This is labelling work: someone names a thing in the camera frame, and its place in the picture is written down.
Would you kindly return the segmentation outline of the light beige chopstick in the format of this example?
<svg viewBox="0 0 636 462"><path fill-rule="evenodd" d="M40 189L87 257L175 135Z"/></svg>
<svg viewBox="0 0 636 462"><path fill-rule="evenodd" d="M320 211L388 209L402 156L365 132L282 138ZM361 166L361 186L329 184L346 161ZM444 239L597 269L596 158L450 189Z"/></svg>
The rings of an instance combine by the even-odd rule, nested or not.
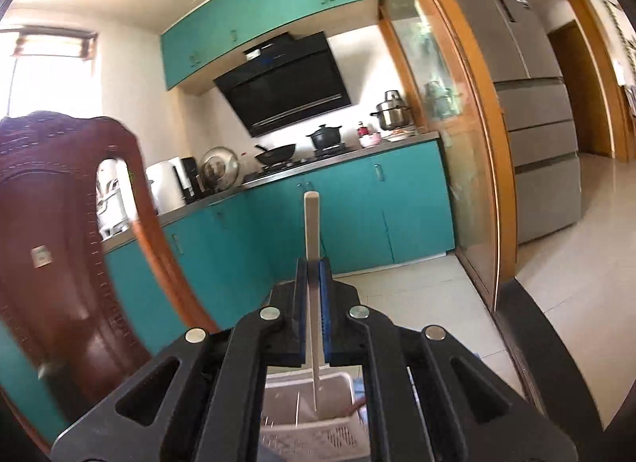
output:
<svg viewBox="0 0 636 462"><path fill-rule="evenodd" d="M305 257L307 262L307 338L310 367L312 368L312 407L318 412L321 357L320 315L320 214L319 193L304 194Z"/></svg>

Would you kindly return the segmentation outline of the carved brown wooden chair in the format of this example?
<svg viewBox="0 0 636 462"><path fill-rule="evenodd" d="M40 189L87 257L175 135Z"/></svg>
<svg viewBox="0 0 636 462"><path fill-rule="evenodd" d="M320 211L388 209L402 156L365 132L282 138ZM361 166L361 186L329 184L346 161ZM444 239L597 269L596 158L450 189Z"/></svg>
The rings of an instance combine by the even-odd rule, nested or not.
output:
<svg viewBox="0 0 636 462"><path fill-rule="evenodd" d="M97 170L123 161L133 231L187 327L217 324L191 289L156 216L138 139L107 117L38 111L1 122L1 324L35 373L2 383L17 429L47 449L60 431L150 359L115 295L97 217Z"/></svg>

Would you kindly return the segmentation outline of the teal lower cabinets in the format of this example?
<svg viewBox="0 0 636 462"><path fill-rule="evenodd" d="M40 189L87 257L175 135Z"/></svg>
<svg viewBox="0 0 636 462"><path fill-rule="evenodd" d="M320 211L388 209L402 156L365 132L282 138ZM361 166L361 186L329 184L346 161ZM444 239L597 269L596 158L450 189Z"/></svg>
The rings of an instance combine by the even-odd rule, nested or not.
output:
<svg viewBox="0 0 636 462"><path fill-rule="evenodd" d="M347 274L446 254L455 248L439 140L407 142L194 205L163 226L186 280L208 316L229 329L259 307L304 257L303 196L318 191L322 252ZM136 240L106 252L116 300L151 356L186 325L159 288ZM51 442L74 419L62 416L23 340L1 322L1 386Z"/></svg>

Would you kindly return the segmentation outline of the teal cabinets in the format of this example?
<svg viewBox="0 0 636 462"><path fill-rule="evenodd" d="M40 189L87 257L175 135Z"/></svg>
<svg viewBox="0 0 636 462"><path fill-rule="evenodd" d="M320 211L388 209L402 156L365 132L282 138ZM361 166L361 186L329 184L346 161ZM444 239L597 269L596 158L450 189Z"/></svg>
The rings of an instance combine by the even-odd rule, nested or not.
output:
<svg viewBox="0 0 636 462"><path fill-rule="evenodd" d="M161 36L167 89L265 33L359 0L209 0Z"/></svg>
<svg viewBox="0 0 636 462"><path fill-rule="evenodd" d="M163 226L186 280L208 316L229 329L259 307L304 257L303 196L318 191L322 252L347 274L446 254L455 248L439 140L407 142L194 205ZM116 300L151 356L186 325L159 288L136 240L106 252ZM62 416L23 340L1 322L1 386L51 442L74 419Z"/></svg>

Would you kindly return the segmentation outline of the white electric kettle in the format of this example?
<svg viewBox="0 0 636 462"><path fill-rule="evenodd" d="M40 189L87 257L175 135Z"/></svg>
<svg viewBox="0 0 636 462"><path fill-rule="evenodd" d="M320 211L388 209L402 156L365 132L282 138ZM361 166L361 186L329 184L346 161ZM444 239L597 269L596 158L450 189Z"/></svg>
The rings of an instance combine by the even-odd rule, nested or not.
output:
<svg viewBox="0 0 636 462"><path fill-rule="evenodd" d="M159 215L171 213L185 205L183 187L173 162L162 161L145 169L155 210Z"/></svg>

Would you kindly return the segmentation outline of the round glass pot lid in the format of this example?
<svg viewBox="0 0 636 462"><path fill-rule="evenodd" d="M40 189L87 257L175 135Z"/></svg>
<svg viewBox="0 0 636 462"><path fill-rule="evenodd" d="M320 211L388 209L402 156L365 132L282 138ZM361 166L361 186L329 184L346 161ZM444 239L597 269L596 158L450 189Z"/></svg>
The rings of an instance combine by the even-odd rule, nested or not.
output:
<svg viewBox="0 0 636 462"><path fill-rule="evenodd" d="M203 184L215 193L233 187L238 180L239 171L238 156L226 147L212 148L200 160L200 177Z"/></svg>

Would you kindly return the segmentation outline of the black wok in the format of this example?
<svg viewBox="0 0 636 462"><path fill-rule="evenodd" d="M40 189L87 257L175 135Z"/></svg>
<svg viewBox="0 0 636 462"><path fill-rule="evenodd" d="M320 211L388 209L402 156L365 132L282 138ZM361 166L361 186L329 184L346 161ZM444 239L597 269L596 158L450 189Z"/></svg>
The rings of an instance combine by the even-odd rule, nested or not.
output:
<svg viewBox="0 0 636 462"><path fill-rule="evenodd" d="M296 147L297 146L295 146L294 143L271 149L265 148L261 145L256 145L256 149L260 151L259 154L256 154L256 161L264 166L287 163L292 159Z"/></svg>

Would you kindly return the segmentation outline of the pink bowl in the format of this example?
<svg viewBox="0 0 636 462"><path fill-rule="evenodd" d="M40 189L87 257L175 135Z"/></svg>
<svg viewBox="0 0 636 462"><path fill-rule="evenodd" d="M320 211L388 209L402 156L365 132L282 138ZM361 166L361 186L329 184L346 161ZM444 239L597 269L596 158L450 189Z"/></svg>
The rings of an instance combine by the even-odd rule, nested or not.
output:
<svg viewBox="0 0 636 462"><path fill-rule="evenodd" d="M359 143L362 148L372 148L378 146L383 141L380 133L365 134L359 137Z"/></svg>

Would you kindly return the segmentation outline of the black clay pot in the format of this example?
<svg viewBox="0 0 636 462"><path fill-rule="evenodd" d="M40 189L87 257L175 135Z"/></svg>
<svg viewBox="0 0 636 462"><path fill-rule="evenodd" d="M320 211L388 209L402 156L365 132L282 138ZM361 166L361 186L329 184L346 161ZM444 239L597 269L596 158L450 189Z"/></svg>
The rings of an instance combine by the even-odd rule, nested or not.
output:
<svg viewBox="0 0 636 462"><path fill-rule="evenodd" d="M340 126L321 124L318 130L308 135L308 138L312 141L312 145L316 150L329 149L342 143L340 129Z"/></svg>

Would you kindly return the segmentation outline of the stainless steel stockpot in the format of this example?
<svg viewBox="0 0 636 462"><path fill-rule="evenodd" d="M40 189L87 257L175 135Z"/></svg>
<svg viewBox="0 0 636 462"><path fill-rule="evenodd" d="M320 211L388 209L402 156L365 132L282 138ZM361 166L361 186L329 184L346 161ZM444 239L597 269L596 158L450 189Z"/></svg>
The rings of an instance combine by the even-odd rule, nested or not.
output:
<svg viewBox="0 0 636 462"><path fill-rule="evenodd" d="M411 107L404 102L397 90L385 92L385 99L371 113L376 117L383 131L394 131L412 124Z"/></svg>

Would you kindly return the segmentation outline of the silver refrigerator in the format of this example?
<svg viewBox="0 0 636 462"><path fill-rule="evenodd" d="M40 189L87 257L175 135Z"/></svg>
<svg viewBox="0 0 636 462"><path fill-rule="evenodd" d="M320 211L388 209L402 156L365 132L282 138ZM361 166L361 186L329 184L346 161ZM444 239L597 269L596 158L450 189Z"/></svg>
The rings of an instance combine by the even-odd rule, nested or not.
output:
<svg viewBox="0 0 636 462"><path fill-rule="evenodd" d="M582 216L574 116L548 35L527 0L457 0L491 74L509 136L525 244Z"/></svg>

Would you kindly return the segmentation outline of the brown wooden door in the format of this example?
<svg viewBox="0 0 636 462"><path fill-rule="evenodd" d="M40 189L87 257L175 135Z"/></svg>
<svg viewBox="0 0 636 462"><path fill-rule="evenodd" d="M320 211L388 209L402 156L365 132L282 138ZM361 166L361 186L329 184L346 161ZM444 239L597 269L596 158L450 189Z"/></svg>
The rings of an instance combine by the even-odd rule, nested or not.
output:
<svg viewBox="0 0 636 462"><path fill-rule="evenodd" d="M603 88L588 45L576 21L548 33L568 92L579 150L612 157Z"/></svg>

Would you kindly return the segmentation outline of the black range hood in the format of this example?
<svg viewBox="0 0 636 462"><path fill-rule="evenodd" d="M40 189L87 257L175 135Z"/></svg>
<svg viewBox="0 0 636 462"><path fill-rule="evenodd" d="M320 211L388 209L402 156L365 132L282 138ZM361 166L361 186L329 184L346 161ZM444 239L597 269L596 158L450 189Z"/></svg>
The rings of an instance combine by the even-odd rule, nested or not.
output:
<svg viewBox="0 0 636 462"><path fill-rule="evenodd" d="M252 137L351 105L323 32L277 36L259 56L215 78L215 86Z"/></svg>

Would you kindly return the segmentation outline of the teal upper cabinets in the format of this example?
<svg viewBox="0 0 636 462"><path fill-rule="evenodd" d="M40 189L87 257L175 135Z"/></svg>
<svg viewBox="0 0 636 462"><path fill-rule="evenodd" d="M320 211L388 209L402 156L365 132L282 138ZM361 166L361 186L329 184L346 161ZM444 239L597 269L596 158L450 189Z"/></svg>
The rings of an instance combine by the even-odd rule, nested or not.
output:
<svg viewBox="0 0 636 462"><path fill-rule="evenodd" d="M265 33L359 0L209 0L161 36L167 89Z"/></svg>

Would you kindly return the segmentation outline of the glass sliding door wooden frame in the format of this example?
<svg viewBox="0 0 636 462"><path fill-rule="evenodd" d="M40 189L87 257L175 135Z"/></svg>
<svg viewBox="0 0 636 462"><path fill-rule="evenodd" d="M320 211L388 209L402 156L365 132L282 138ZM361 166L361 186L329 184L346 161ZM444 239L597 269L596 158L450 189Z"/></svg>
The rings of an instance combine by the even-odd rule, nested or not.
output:
<svg viewBox="0 0 636 462"><path fill-rule="evenodd" d="M457 0L380 0L380 29L419 128L439 133L456 253L490 311L515 274L518 209L508 133Z"/></svg>

